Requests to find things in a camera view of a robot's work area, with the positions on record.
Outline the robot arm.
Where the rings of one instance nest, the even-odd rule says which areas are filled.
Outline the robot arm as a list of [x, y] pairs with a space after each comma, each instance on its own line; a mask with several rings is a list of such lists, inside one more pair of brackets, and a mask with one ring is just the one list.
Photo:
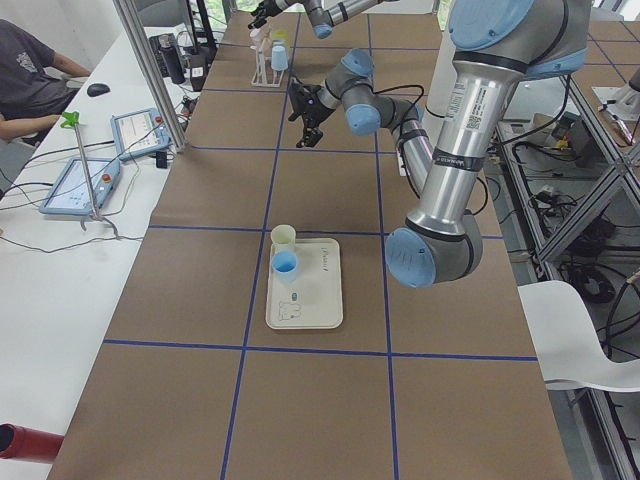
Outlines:
[[385, 3], [385, 0], [338, 1], [334, 6], [326, 9], [320, 0], [266, 0], [261, 1], [251, 12], [253, 20], [247, 28], [259, 29], [267, 23], [269, 18], [276, 17], [290, 7], [300, 4], [304, 8], [315, 36], [325, 39], [333, 33], [336, 26], [382, 3]]
[[495, 128], [524, 80], [571, 74], [585, 61], [587, 1], [457, 1], [448, 32], [456, 80], [435, 142], [417, 108], [374, 91], [374, 65], [364, 50], [345, 54], [319, 85], [293, 81], [292, 118], [300, 147], [314, 146], [320, 126], [343, 109], [359, 136], [388, 129], [419, 190], [419, 203], [386, 241], [389, 272], [400, 283], [428, 287], [472, 273], [483, 253], [468, 207]]

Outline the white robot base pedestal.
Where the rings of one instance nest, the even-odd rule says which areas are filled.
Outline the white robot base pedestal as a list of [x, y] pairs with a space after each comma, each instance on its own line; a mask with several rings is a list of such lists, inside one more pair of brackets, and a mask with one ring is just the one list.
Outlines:
[[456, 47], [449, 32], [449, 18], [454, 4], [454, 1], [438, 2], [437, 20], [442, 31], [442, 40], [427, 96], [427, 110], [436, 118], [445, 116], [457, 78], [452, 64]]

